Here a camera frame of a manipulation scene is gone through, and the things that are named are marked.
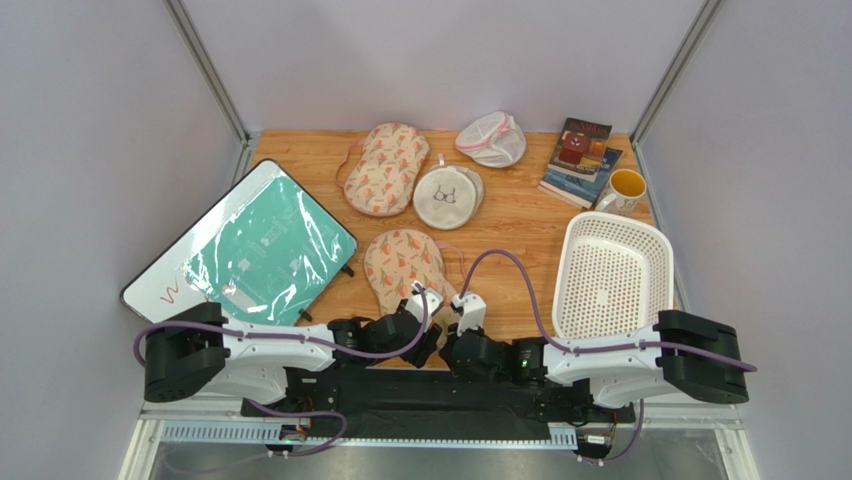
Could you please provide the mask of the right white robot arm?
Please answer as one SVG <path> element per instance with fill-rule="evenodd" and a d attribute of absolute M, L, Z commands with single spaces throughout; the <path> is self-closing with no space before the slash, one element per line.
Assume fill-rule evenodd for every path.
<path fill-rule="evenodd" d="M 511 385 L 533 392 L 578 388 L 594 405 L 617 409 L 641 399 L 681 392 L 712 404 L 748 401 L 746 374 L 734 328 L 680 310 L 627 333 L 581 340 L 532 337 L 510 343 L 483 329 L 453 326 L 439 355 L 462 380 Z"/>

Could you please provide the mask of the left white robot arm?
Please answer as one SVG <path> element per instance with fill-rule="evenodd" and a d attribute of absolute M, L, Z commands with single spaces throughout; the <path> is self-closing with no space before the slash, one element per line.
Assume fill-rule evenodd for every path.
<path fill-rule="evenodd" d="M 286 397 L 290 370 L 366 367 L 396 357 L 421 367 L 436 349 L 441 329 L 433 318 L 443 305 L 428 292 L 378 320 L 286 327 L 230 319 L 220 304 L 201 303 L 146 327 L 133 354 L 145 369 L 148 402 L 215 393 L 269 405 Z"/>

